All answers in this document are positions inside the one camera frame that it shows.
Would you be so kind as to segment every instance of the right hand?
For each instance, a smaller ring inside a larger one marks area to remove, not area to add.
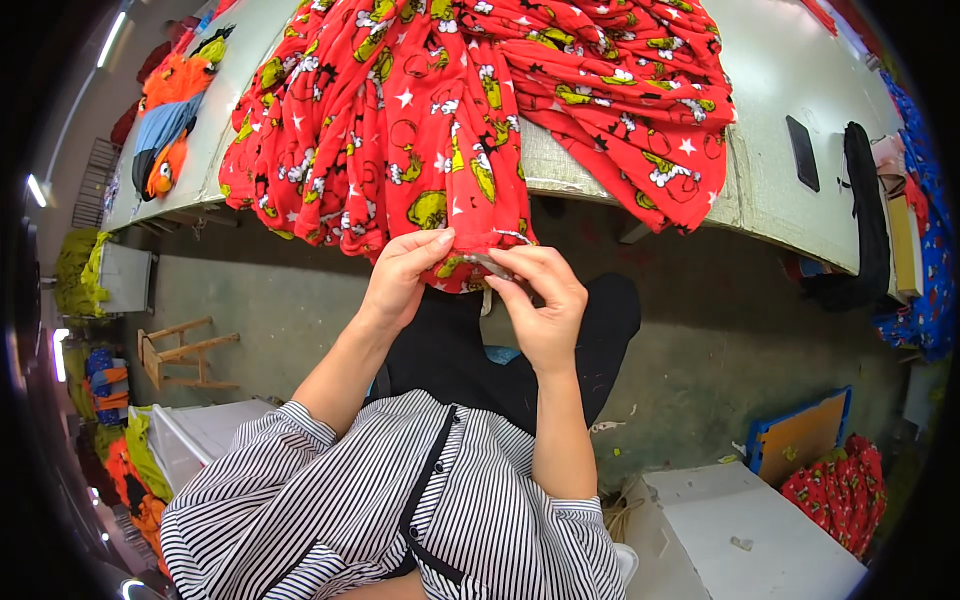
[[[587,288],[570,265],[556,249],[544,246],[514,246],[508,251],[491,248],[490,256],[526,279],[546,303],[543,308],[534,308],[516,283],[486,277],[507,305],[520,350],[534,372],[544,375],[576,370],[574,349],[587,307]]]

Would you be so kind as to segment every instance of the white star print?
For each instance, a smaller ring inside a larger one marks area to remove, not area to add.
[[[410,88],[407,87],[402,94],[394,96],[394,98],[397,98],[400,101],[400,107],[404,108],[413,101],[414,95],[410,93]]]
[[[686,152],[687,156],[690,156],[691,152],[697,152],[697,149],[694,148],[693,144],[690,143],[689,138],[682,140],[682,142],[683,144],[680,145],[680,148],[678,150],[683,150],[684,152]]]

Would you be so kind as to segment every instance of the left hand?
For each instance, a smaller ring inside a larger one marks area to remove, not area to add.
[[[393,335],[410,324],[423,297],[420,274],[446,256],[455,235],[453,228],[425,229],[390,240],[373,267],[357,318]]]

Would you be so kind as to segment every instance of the cardboard box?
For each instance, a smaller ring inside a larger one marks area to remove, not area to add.
[[[917,228],[917,213],[906,201],[906,196],[897,196],[889,203],[890,245],[894,255],[894,273],[897,276],[897,291],[906,296],[920,297],[924,294],[924,257]]]

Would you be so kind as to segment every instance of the hand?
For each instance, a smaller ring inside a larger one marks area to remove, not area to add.
[[[446,256],[455,235],[453,228],[426,229],[390,240],[373,267],[357,319],[396,336],[420,307],[420,274]]]
[[[490,249],[490,256],[530,282],[546,302],[543,308],[534,308],[516,283],[497,276],[486,277],[507,305],[516,340],[534,371],[543,375],[575,370],[574,349],[587,307],[587,289],[570,265],[556,249],[543,246]]]

